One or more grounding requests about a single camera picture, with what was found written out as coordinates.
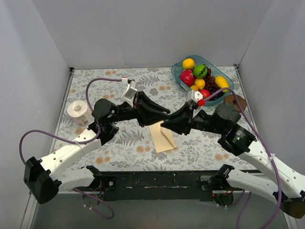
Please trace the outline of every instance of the bunch of grapes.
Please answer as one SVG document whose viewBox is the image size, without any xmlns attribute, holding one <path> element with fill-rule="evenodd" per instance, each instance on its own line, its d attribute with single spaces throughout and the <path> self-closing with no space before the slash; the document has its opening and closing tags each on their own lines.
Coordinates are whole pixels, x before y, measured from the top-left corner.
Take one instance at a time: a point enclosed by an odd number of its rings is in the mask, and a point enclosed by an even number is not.
<svg viewBox="0 0 305 229">
<path fill-rule="evenodd" d="M 215 93 L 216 91 L 218 91 L 220 89 L 220 87 L 217 86 L 217 84 L 215 83 L 215 78 L 212 76 L 211 74 L 211 69 L 208 68 L 208 72 L 204 78 L 205 81 L 205 89 L 208 90 L 211 94 Z M 215 97 L 213 97 L 212 100 L 218 99 L 221 96 L 223 96 L 223 92 L 219 93 L 218 95 L 216 95 Z"/>
</svg>

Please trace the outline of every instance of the gray floor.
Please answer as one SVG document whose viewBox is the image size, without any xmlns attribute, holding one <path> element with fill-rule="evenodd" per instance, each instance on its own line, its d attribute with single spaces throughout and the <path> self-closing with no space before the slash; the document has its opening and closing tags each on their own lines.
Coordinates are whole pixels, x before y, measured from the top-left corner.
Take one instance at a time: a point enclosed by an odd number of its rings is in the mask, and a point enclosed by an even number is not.
<svg viewBox="0 0 305 229">
<path fill-rule="evenodd" d="M 115 217 L 106 220 L 83 207 L 80 194 L 58 194 L 52 201 L 38 205 L 31 229 L 234 229 L 237 215 L 247 197 L 229 209 L 211 207 L 196 200 L 126 200 L 110 202 Z M 252 195 L 242 219 L 242 229 L 257 229 L 270 217 L 275 205 Z M 110 213 L 104 206 L 98 209 Z M 287 229 L 280 211 L 269 229 Z"/>
</svg>

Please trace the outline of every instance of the toilet paper roll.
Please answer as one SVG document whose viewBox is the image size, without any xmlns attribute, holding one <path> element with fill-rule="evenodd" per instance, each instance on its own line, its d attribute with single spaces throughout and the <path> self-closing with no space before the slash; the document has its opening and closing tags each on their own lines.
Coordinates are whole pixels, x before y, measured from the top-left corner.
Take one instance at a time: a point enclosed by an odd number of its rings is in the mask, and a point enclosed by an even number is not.
<svg viewBox="0 0 305 229">
<path fill-rule="evenodd" d="M 67 113 L 78 125 L 87 125 L 93 120 L 88 104 L 81 100 L 71 103 Z"/>
</svg>

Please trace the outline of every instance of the table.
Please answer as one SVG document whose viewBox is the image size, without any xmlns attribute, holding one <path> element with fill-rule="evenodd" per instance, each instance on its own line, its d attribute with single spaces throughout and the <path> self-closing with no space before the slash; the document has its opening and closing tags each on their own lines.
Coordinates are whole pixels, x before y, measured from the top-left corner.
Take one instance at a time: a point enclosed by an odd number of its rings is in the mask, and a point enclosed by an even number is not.
<svg viewBox="0 0 305 229">
<path fill-rule="evenodd" d="M 219 69 L 233 80 L 236 94 L 244 97 L 235 68 L 226 66 Z M 75 100 L 86 101 L 85 88 L 91 79 L 120 79 L 123 76 L 134 79 L 139 84 L 140 91 L 144 91 L 154 102 L 168 108 L 171 113 L 184 104 L 186 92 L 175 82 L 170 67 L 75 70 L 57 135 L 74 139 L 86 128 L 78 126 L 69 118 L 67 108 Z M 96 81 L 89 89 L 89 99 L 92 105 L 101 98 L 121 104 L 123 90 L 124 87 L 118 82 Z M 204 109 L 211 114 L 215 106 Z M 251 120 L 248 108 L 245 112 Z M 243 117 L 239 124 L 250 130 Z M 219 135 L 216 134 L 197 130 L 192 130 L 187 136 L 173 133 L 178 148 L 156 153 L 149 127 L 139 127 L 136 120 L 123 121 L 117 126 L 120 130 L 110 142 L 88 153 L 67 171 L 87 165 L 94 165 L 100 171 L 218 170 L 223 164 L 230 164 L 237 169 L 255 169 L 222 149 L 217 143 Z M 63 145 L 65 143 L 56 140 L 53 150 Z"/>
</svg>

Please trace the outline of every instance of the fruit basket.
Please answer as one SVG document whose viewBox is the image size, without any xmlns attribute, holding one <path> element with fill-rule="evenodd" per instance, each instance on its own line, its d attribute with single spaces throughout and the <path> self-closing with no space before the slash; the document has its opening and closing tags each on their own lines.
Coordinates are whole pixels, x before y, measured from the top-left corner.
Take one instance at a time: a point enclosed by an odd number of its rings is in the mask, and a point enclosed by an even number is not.
<svg viewBox="0 0 305 229">
<path fill-rule="evenodd" d="M 204 59 L 203 57 L 200 56 L 188 56 L 185 59 L 191 58 L 194 60 L 196 65 L 200 65 L 200 64 L 204 64 L 207 68 L 211 69 L 211 76 L 206 76 L 203 77 L 203 79 L 206 78 L 207 83 L 205 84 L 204 89 L 208 89 L 211 93 L 213 93 L 214 91 L 217 91 L 217 89 L 220 89 L 219 87 L 217 88 L 217 86 L 215 86 L 215 80 L 213 80 L 213 77 L 217 77 L 217 76 L 222 76 L 226 82 L 228 83 L 229 87 L 231 89 L 234 89 L 234 84 L 233 81 L 227 77 L 222 71 L 220 71 L 218 68 L 216 68 L 214 65 L 212 65 L 210 62 L 208 62 L 206 59 Z M 189 86 L 187 86 L 180 78 L 179 76 L 181 75 L 182 71 L 184 70 L 183 68 L 183 61 L 185 60 L 183 59 L 182 61 L 176 63 L 173 67 L 172 67 L 172 74 L 175 77 L 175 81 L 187 92 L 191 90 L 191 88 Z M 228 96 L 231 92 L 228 91 L 226 93 L 222 93 L 221 95 L 219 95 L 218 98 L 216 98 L 213 101 L 207 101 L 205 106 L 213 106 L 215 104 L 218 104 L 220 102 L 222 102 L 224 100 L 224 98 L 226 96 Z"/>
</svg>

